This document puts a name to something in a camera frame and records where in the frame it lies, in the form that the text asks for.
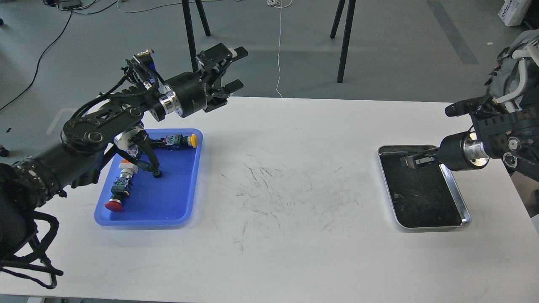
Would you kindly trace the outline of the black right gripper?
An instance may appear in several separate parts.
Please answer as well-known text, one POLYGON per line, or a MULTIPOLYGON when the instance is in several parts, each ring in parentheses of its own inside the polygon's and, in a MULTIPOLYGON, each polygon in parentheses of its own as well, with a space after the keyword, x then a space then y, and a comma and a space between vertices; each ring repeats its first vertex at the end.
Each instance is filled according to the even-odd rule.
POLYGON ((412 154, 400 158, 400 164, 410 169, 443 163, 451 171, 483 169, 490 157, 476 132, 460 132, 445 137, 435 154, 412 154))

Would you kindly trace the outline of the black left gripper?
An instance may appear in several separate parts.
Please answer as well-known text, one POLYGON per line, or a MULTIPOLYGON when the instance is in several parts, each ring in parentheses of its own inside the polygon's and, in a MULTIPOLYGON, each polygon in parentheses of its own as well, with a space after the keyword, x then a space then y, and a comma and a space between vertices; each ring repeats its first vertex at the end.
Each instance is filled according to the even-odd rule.
POLYGON ((225 106, 234 92, 244 84, 235 80, 223 86, 222 77, 231 63, 248 56, 243 46, 228 48, 219 43, 196 55, 200 68, 196 72, 184 72, 167 80, 159 78, 163 94, 159 96, 159 118, 170 113, 187 117, 203 110, 210 112, 225 106))

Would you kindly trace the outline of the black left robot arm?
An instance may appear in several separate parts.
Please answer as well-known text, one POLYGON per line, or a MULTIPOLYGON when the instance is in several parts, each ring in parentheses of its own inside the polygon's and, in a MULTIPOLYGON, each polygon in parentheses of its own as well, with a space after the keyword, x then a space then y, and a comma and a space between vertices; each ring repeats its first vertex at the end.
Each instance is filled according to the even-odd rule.
POLYGON ((139 169, 162 176, 153 148, 195 146, 193 137, 172 143, 148 137, 142 118, 150 112, 156 121, 169 113, 187 117, 227 104, 244 84, 222 84, 231 63, 248 56, 243 47, 222 43, 195 58, 197 71, 163 80, 156 71, 152 50, 126 60, 123 76, 107 92, 82 105, 64 124, 60 141, 34 157, 12 165, 1 164, 1 271, 53 289, 63 272, 52 266, 46 250, 59 222, 37 211, 55 195, 66 197, 65 187, 96 184, 100 172, 115 154, 139 169))

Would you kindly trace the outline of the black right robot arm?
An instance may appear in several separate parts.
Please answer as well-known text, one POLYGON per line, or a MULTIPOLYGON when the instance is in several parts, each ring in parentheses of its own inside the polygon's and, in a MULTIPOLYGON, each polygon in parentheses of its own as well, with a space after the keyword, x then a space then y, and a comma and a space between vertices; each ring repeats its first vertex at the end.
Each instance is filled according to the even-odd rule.
POLYGON ((467 171, 500 159, 510 171, 538 180, 538 105, 510 110, 486 94, 455 102, 446 107, 445 114, 467 114, 472 126, 445 137, 439 147, 402 157, 402 166, 418 169, 443 164, 451 171, 467 171))

